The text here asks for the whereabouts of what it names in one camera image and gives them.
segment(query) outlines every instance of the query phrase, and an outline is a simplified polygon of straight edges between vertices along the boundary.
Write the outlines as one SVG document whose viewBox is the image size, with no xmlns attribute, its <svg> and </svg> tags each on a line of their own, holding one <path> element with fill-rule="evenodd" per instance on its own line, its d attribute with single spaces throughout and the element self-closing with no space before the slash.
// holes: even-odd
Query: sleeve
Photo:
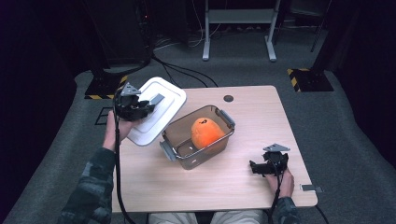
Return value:
<svg viewBox="0 0 396 224">
<path fill-rule="evenodd" d="M 280 198 L 277 201 L 277 216 L 280 224 L 300 224 L 297 207 L 290 197 Z"/>
<path fill-rule="evenodd" d="M 115 162 L 114 152 L 102 147 L 96 149 L 58 217 L 58 223 L 110 223 Z"/>
</svg>

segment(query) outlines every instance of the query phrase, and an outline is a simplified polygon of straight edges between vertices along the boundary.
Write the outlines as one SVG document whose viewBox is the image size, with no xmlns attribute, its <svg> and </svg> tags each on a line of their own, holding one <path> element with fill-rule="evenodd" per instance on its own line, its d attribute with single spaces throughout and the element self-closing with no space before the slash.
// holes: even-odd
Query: white lid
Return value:
<svg viewBox="0 0 396 224">
<path fill-rule="evenodd" d="M 155 106 L 143 122 L 128 134 L 128 138 L 138 146 L 146 146 L 165 130 L 166 126 L 187 100 L 186 92 L 161 77 L 153 77 L 140 89 L 139 101 L 151 100 L 158 94 L 163 99 Z"/>
</svg>

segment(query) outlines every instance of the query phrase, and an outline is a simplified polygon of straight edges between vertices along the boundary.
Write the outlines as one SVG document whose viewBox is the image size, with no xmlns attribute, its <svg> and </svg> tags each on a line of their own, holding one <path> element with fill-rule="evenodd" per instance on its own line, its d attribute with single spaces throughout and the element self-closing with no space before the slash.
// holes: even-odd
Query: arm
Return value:
<svg viewBox="0 0 396 224">
<path fill-rule="evenodd" d="M 122 141 L 138 123 L 139 121 L 120 120 L 120 140 Z M 88 223 L 90 220 L 110 223 L 113 173 L 116 162 L 115 127 L 114 114 L 110 111 L 107 116 L 106 134 L 102 147 L 96 149 L 87 162 L 76 189 L 70 195 L 58 218 L 58 223 Z"/>
<path fill-rule="evenodd" d="M 277 190 L 277 178 L 273 175 L 265 176 L 270 184 L 273 193 Z M 282 184 L 280 185 L 279 199 L 276 204 L 278 222 L 280 224 L 299 224 L 297 207 L 294 204 L 291 195 L 294 191 L 294 176 L 287 169 L 283 173 Z"/>
</svg>

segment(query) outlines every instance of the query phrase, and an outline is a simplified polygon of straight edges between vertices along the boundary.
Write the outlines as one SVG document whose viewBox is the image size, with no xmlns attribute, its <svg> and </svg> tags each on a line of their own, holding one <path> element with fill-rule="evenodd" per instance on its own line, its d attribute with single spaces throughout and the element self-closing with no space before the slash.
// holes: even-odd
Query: gray carpet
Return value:
<svg viewBox="0 0 396 224">
<path fill-rule="evenodd" d="M 175 44 L 154 52 L 167 63 L 212 77 L 220 87 L 275 86 L 308 173 L 313 183 L 325 190 L 318 194 L 318 206 L 329 222 L 394 223 L 396 171 L 356 125 L 349 102 L 334 74 L 326 71 L 334 91 L 295 92 L 291 86 L 287 69 L 310 67 L 324 36 L 325 33 L 316 51 L 311 53 L 312 33 L 284 30 L 275 46 L 276 63 L 269 62 L 263 33 L 257 32 L 214 38 L 209 62 L 202 61 L 203 42 L 195 48 Z M 194 78 L 172 74 L 182 88 L 204 87 Z M 129 75 L 128 79 L 140 87 L 151 77 L 169 80 L 163 67 L 154 61 Z M 201 78 L 214 87 L 209 79 Z M 105 127 L 94 123 L 101 108 L 111 106 L 111 100 L 84 100 L 84 92 L 91 80 L 89 72 L 76 77 L 78 91 L 64 124 L 5 223 L 56 222 L 86 161 L 102 144 Z M 315 207 L 300 208 L 299 211 L 303 223 L 325 223 Z M 146 221 L 146 214 L 131 216 L 138 224 Z M 114 214 L 113 223 L 123 222 L 121 214 Z"/>
</svg>

